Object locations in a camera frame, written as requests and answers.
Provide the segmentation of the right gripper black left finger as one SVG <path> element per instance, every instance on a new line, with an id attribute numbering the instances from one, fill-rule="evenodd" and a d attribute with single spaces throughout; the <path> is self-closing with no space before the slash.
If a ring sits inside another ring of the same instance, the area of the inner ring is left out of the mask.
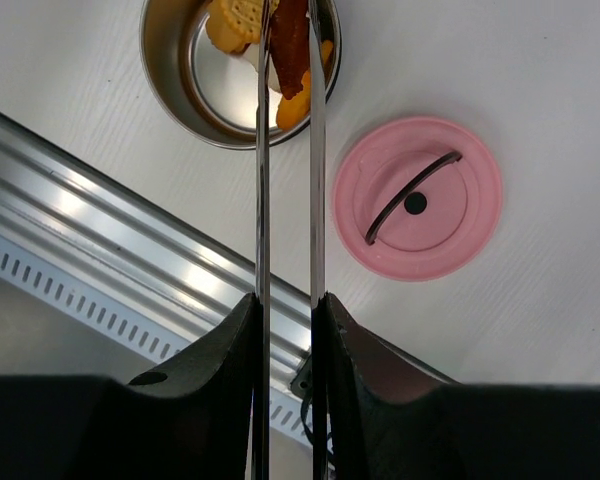
<path id="1" fill-rule="evenodd" d="M 0 479 L 240 479 L 259 305 L 122 384 L 0 376 Z"/>

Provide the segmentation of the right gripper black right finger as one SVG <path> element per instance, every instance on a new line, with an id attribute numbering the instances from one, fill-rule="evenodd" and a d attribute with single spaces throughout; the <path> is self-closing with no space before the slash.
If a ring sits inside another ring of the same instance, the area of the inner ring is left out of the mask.
<path id="1" fill-rule="evenodd" d="M 600 479 L 600 386 L 446 382 L 325 299 L 341 479 Z"/>

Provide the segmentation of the pink round lid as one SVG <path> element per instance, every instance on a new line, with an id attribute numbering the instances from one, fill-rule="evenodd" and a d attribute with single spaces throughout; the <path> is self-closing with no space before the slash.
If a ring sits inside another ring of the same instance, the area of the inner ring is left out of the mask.
<path id="1" fill-rule="evenodd" d="M 332 213 L 368 270 L 426 281 L 466 265 L 495 232 L 499 166 L 472 132 L 434 117 L 401 118 L 357 141 L 333 184 Z"/>

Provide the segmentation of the red-brown shrimp food piece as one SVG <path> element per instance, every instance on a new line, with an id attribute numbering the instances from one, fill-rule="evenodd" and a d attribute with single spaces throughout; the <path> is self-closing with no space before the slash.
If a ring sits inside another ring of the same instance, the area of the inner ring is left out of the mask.
<path id="1" fill-rule="evenodd" d="M 309 69 L 307 0 L 281 0 L 270 27 L 270 55 L 282 96 L 290 100 L 302 90 Z"/>

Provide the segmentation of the metal tongs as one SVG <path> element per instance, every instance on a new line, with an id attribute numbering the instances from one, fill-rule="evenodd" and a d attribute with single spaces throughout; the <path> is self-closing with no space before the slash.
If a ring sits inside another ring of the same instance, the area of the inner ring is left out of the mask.
<path id="1" fill-rule="evenodd" d="M 270 421 L 270 140 L 269 90 L 267 86 L 270 47 L 269 6 L 262 14 L 259 42 L 258 106 L 256 112 L 256 262 L 255 294 L 259 302 L 256 347 L 258 373 L 253 393 L 251 477 L 269 477 Z M 319 363 L 326 358 L 321 340 L 321 304 L 325 285 L 325 177 L 326 177 L 326 86 L 321 58 L 318 7 L 308 3 L 309 57 L 311 68 L 310 108 L 310 305 L 312 360 L 312 432 L 314 479 L 328 477 L 327 380 Z"/>

